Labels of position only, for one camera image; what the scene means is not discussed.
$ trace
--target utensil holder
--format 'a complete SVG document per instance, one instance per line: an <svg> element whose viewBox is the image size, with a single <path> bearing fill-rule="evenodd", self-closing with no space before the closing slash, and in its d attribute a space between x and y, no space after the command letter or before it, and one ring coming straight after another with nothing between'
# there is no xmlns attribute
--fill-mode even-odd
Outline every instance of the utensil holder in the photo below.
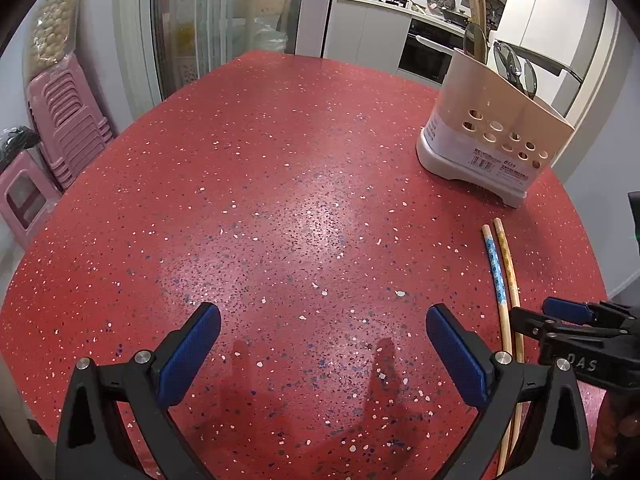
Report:
<svg viewBox="0 0 640 480"><path fill-rule="evenodd" d="M573 132L544 101L456 49L417 154L431 173L477 184L518 207Z"/></svg>

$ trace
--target countertop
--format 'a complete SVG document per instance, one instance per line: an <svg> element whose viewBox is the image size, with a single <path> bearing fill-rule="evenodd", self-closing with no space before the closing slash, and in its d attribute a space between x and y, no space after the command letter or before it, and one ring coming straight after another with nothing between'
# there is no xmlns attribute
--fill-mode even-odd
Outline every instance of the countertop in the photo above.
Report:
<svg viewBox="0 0 640 480"><path fill-rule="evenodd" d="M412 18L416 18L423 22L431 23L436 27L440 27L445 30L448 30L449 32L453 32L457 36L462 37L465 35L464 29L460 27L456 27L455 25L451 25L450 23L447 23L446 21L444 21L444 19L439 18L437 16L433 16L431 14L421 14L420 12L415 12L414 10L411 10L411 9L405 9L404 7L398 7L395 5L386 4L384 2L379 2L377 0L348 0L348 1L357 2L360 4L369 4L369 5L374 5L378 7L384 7L385 9L390 9L390 10L396 10L397 12L408 14Z"/></svg>
<svg viewBox="0 0 640 480"><path fill-rule="evenodd" d="M76 359L126 361L213 301L220 338L172 416L217 478L430 478L476 412L425 334L427 308L444 302L500 348L481 225L503 218L524 307L605 297L552 171L513 210L420 166L437 95L254 51L133 123L66 191L0 314L46 433ZM583 397L593 427L601 395Z"/></svg>

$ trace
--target screw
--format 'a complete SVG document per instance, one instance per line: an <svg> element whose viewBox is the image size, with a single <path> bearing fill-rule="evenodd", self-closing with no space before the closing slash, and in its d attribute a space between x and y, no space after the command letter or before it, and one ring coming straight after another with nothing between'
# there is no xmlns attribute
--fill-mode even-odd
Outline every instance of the screw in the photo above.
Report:
<svg viewBox="0 0 640 480"><path fill-rule="evenodd" d="M133 357L133 359L139 365L143 365L144 363L148 363L149 359L151 359L151 352L149 350L141 350Z"/></svg>
<svg viewBox="0 0 640 480"><path fill-rule="evenodd" d="M76 368L78 370L84 370L85 368L88 368L90 364L91 364L91 359L89 359L88 357L81 357L76 362Z"/></svg>
<svg viewBox="0 0 640 480"><path fill-rule="evenodd" d="M560 368L563 372L565 372L569 368L571 368L571 365L569 364L569 361L567 361L566 359L563 359L563 358L559 358L558 361L556 361L556 366L558 368Z"/></svg>
<svg viewBox="0 0 640 480"><path fill-rule="evenodd" d="M508 365L511 362L511 354L509 354L509 352L497 352L495 354L495 360L501 365Z"/></svg>

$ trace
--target oven handle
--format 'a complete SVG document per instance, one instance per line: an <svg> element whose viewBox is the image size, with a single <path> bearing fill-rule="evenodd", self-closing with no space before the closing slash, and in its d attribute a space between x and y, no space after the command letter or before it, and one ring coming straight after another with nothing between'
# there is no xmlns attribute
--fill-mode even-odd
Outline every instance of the oven handle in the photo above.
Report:
<svg viewBox="0 0 640 480"><path fill-rule="evenodd" d="M449 54L450 56L453 56L455 54L455 51L452 48L447 48L446 46L442 46L441 44L436 43L435 41L427 40L427 38L423 38L422 36L418 36L417 34L415 35L409 34L409 36L415 38L415 40L418 43L423 44L424 46L428 46L433 50L443 52L444 54Z"/></svg>

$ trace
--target product label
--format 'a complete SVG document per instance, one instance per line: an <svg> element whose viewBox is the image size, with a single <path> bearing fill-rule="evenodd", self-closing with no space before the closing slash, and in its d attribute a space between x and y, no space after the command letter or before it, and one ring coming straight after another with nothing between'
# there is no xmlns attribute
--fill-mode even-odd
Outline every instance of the product label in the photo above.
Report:
<svg viewBox="0 0 640 480"><path fill-rule="evenodd" d="M438 155L452 162L471 168L476 173L524 191L538 176L530 162L507 157L485 142L461 134L449 127L434 112L423 129L425 140Z"/></svg>

